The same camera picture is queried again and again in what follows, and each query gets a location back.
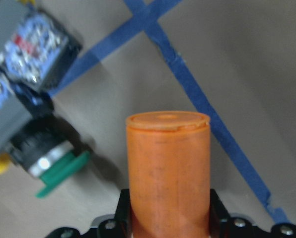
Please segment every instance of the blue tape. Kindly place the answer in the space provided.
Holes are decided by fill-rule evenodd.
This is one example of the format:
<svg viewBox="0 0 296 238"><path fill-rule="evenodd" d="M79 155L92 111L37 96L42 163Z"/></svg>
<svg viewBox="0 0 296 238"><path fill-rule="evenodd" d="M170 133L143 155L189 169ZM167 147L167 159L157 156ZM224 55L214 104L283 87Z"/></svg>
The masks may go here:
<svg viewBox="0 0 296 238"><path fill-rule="evenodd" d="M132 18L87 51L84 56L77 59L65 74L61 84L56 89L49 91L49 94L51 96L58 94L109 54L128 42L149 25L156 22L158 18L181 1L182 0L155 0L145 8L139 10Z"/></svg>
<svg viewBox="0 0 296 238"><path fill-rule="evenodd" d="M142 0L124 0L134 15L142 14L145 4ZM260 178L250 161L233 138L220 116L209 103L206 95L194 79L184 60L171 46L170 41L157 22L145 27L149 38L159 47L169 68L184 88L187 96L197 109L211 118L211 131L217 138L222 148L229 155L245 181L251 187L258 200L264 206L276 223L289 222L281 208L273 208L270 205L271 193L264 181Z"/></svg>

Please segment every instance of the gray floor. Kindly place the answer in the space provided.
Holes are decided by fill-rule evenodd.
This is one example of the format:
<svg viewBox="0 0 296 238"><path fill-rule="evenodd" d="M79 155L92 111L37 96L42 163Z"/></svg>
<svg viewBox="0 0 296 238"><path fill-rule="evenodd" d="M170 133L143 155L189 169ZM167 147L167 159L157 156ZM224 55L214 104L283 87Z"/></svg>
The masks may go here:
<svg viewBox="0 0 296 238"><path fill-rule="evenodd" d="M83 43L81 54L132 16L123 1L40 5ZM184 0L159 23L270 188L273 206L296 224L296 1ZM58 94L55 104L99 157L43 200L34 197L42 183L21 168L0 176L0 238L43 237L60 226L87 231L93 218L114 212L127 187L125 118L195 110L144 32ZM272 226L215 139L212 187L230 212Z"/></svg>

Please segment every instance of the screw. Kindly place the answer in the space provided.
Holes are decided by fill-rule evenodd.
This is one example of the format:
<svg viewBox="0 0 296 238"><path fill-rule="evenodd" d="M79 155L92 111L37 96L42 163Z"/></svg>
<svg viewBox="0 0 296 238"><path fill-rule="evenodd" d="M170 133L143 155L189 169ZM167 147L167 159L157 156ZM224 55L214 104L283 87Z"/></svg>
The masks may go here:
<svg viewBox="0 0 296 238"><path fill-rule="evenodd" d="M237 227L245 227L246 223L245 223L245 221L243 219L236 218L234 220L234 225L236 225Z"/></svg>
<svg viewBox="0 0 296 238"><path fill-rule="evenodd" d="M292 229L289 228L288 226L281 226L281 233L283 233L284 235L288 235L288 236L291 236L292 234L294 234Z"/></svg>
<svg viewBox="0 0 296 238"><path fill-rule="evenodd" d="M105 224L105 228L108 230L114 229L116 227L116 222L115 221L108 221Z"/></svg>
<svg viewBox="0 0 296 238"><path fill-rule="evenodd" d="M61 234L61 238L70 238L73 233L73 230L64 230L64 232Z"/></svg>

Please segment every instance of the orange cylinder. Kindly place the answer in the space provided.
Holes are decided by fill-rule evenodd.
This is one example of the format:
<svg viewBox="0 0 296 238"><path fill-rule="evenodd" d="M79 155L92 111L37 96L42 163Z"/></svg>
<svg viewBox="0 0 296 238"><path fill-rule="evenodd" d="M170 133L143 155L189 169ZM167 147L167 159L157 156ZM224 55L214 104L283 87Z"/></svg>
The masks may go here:
<svg viewBox="0 0 296 238"><path fill-rule="evenodd" d="M152 112L127 124L134 238L208 238L210 118Z"/></svg>

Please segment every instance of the blue tape cross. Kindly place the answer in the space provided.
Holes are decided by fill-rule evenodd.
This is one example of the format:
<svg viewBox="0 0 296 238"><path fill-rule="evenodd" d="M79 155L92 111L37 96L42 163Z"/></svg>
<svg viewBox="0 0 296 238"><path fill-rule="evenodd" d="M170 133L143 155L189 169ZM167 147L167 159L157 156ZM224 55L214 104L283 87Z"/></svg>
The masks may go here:
<svg viewBox="0 0 296 238"><path fill-rule="evenodd" d="M142 0L124 0L125 4L133 12L133 17L92 47L82 58L76 60L69 72L65 75L59 88L50 93L51 95L55 95L60 92L72 81L99 63L100 60L144 30L149 38L160 48L166 63L182 85L195 108L199 112L208 114L211 117L212 133L229 155L266 211L276 223L289 222L281 208L273 208L270 205L271 193L268 187L255 171L220 116L211 106L204 92L184 63L184 60L171 46L167 35L157 23L157 20L163 14L181 1L155 0L146 6Z"/></svg>

